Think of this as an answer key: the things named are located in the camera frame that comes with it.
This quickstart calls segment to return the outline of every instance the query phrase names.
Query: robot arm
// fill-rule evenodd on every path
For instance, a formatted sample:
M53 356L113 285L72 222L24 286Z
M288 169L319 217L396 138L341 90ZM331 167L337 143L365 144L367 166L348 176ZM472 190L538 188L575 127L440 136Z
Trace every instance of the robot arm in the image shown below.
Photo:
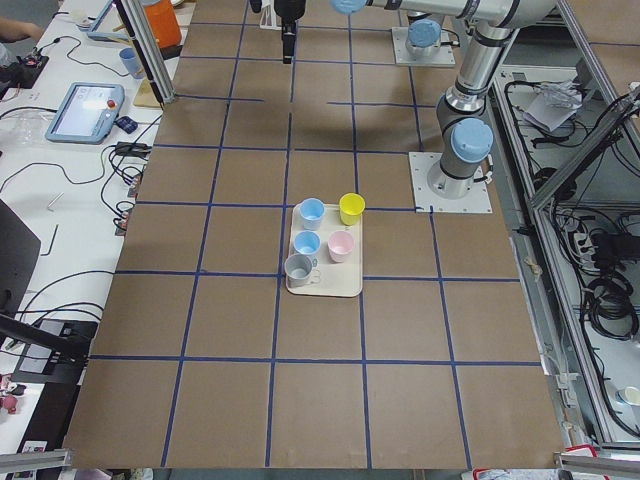
M514 31L544 18L555 0L331 0L341 13L364 7L407 10L478 21L455 84L445 99L458 112L471 114L484 106L493 74L500 65Z
M447 199L462 198L493 145L491 129L478 117L484 113L485 97L494 74L516 30L544 18L555 6L555 0L331 0L331 3L344 14L372 6L478 22L456 81L438 104L445 149L440 162L428 174L428 186L436 194Z

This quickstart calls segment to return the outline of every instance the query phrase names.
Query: orange bottle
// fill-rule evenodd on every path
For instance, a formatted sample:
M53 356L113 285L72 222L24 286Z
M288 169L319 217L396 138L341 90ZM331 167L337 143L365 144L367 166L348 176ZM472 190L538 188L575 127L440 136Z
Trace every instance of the orange bottle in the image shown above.
M158 47L178 45L182 40L182 33L171 0L142 0L141 3L158 41Z

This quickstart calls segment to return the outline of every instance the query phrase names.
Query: white tray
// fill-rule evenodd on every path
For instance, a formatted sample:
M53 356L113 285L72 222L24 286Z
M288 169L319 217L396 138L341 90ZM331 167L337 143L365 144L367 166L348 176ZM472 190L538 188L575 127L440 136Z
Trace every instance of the white tray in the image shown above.
M316 255L317 264L311 272L311 280L301 287L287 289L296 295L319 295L328 297L355 297L362 291L362 218L353 226L343 225L340 221L338 205L325 205L322 225L315 232L320 237L320 250ZM300 205L293 209L291 236L289 237L289 255L295 253L293 239L303 231L300 218ZM353 253L344 263L335 263L329 256L327 241L336 230L347 230L355 240Z

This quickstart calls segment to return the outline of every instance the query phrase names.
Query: person's arm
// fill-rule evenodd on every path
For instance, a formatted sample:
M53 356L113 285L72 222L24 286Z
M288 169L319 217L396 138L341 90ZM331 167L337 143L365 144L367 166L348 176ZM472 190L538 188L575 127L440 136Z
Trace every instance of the person's arm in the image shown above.
M37 42L43 33L44 30L35 23L0 17L0 41L2 42L17 42L25 38L32 38Z

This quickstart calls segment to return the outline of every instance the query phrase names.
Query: touchscreen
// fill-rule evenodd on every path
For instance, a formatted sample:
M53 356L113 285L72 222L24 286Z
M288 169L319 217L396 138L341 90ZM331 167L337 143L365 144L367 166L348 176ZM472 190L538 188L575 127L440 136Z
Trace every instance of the touchscreen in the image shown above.
M91 136L112 95L111 87L77 86L53 133Z

